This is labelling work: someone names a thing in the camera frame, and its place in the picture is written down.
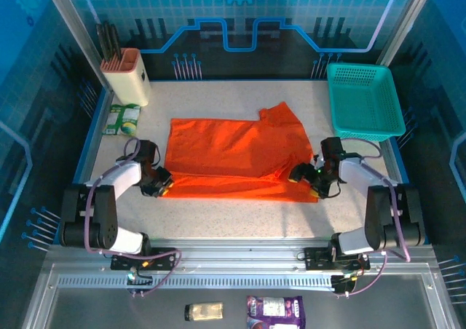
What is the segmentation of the orange t-shirt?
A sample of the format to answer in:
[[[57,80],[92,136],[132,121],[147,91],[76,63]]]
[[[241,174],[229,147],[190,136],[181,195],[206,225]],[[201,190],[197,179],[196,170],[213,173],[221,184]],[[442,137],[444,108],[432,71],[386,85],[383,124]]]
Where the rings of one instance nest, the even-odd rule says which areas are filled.
[[[284,102],[257,120],[172,119],[165,168],[171,199],[249,199],[316,203],[310,186],[292,183],[296,165],[310,162],[303,124]]]

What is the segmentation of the small yellowish bottle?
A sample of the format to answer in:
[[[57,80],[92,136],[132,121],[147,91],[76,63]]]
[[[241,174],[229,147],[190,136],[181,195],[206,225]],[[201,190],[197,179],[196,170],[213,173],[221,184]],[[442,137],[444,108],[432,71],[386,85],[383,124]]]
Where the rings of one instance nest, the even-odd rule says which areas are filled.
[[[224,304],[222,302],[207,302],[185,305],[184,319],[188,322],[222,320]]]

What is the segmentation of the aluminium frame beam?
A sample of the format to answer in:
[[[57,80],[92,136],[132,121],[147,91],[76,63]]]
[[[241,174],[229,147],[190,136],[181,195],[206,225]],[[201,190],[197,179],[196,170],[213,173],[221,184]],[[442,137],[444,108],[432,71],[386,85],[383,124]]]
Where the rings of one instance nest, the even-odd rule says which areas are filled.
[[[153,247],[175,248],[181,251],[178,273],[290,273],[293,270],[305,271],[306,247],[328,246],[328,240],[319,238],[279,238],[279,239],[155,239]],[[387,252],[389,265],[393,267],[416,268],[414,264],[433,264],[437,261],[432,246],[421,245],[408,249],[411,262],[391,252]],[[53,245],[45,257],[56,269],[88,268],[99,271],[109,264],[110,259],[100,254],[90,254],[84,249]]]

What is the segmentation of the cream knife block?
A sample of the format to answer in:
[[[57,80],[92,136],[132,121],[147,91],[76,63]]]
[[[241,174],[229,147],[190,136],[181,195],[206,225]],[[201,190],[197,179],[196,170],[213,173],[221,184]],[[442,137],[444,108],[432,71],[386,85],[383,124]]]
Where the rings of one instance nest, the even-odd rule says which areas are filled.
[[[117,54],[102,60],[100,70],[122,105],[147,106],[151,94],[149,76],[141,52],[136,48],[122,48],[122,58]]]

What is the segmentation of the purple snack packet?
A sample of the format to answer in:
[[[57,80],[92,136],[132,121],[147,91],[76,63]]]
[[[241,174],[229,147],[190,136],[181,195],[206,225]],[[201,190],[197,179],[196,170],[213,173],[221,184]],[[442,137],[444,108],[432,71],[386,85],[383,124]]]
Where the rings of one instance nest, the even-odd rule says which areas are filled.
[[[248,296],[247,329],[306,329],[303,298]]]

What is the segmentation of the arm base connector board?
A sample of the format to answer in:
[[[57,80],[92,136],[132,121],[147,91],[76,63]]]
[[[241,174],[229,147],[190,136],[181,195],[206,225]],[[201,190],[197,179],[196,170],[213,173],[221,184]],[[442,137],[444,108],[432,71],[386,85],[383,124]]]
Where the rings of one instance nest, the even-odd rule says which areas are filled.
[[[152,276],[142,275],[140,269],[133,266],[127,273],[127,291],[133,298],[143,298],[146,292],[144,286],[153,285],[153,281]]]
[[[364,270],[359,269],[352,271],[349,274],[343,275],[332,275],[331,276],[331,287],[333,288],[333,294],[337,297],[346,296],[355,290],[357,280],[364,275]]]

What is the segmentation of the teal plastic basket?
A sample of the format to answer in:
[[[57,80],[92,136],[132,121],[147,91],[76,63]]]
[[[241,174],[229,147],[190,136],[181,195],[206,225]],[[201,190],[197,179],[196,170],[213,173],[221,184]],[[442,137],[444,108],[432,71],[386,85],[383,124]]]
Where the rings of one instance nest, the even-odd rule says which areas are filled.
[[[382,142],[405,133],[406,126],[389,68],[330,63],[327,78],[335,136]]]

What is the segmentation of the green snack packet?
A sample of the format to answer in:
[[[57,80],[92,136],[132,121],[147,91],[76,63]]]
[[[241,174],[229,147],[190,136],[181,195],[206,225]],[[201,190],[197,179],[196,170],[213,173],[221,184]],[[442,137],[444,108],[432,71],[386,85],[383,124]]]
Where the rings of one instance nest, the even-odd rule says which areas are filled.
[[[126,106],[113,104],[110,107],[103,134],[134,136],[140,112],[141,107],[136,104]]]

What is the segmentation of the aluminium frame post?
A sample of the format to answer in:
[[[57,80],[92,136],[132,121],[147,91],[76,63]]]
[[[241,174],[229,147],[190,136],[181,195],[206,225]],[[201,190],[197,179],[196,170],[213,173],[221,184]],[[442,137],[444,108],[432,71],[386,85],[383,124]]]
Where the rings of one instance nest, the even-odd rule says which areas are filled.
[[[378,60],[377,65],[388,67],[395,58],[402,43],[405,41],[408,33],[414,26],[419,13],[422,11],[427,0],[410,0],[403,14],[400,16],[396,28],[385,44]]]
[[[90,64],[90,67],[95,72],[99,82],[108,90],[111,91],[111,86],[100,70],[102,58],[91,39],[85,25],[76,10],[76,7],[71,0],[52,0],[56,9],[59,11],[69,31],[74,37],[79,48],[83,52]]]

